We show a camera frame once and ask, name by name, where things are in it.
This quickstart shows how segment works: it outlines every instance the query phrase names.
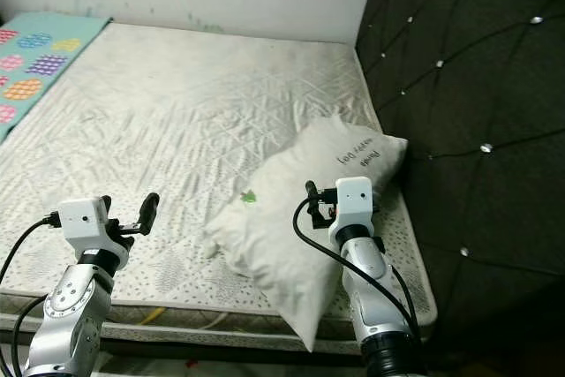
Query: dark gray headboard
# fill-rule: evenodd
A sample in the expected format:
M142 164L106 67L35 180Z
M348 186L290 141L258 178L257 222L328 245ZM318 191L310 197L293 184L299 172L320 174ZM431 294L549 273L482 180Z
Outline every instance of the dark gray headboard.
M443 346L565 327L565 0L368 0L358 55Z

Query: teal blanket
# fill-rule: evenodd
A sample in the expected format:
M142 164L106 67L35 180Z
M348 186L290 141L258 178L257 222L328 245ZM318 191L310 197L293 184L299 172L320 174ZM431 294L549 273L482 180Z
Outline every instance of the teal blanket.
M0 142L108 21L29 12L0 27Z

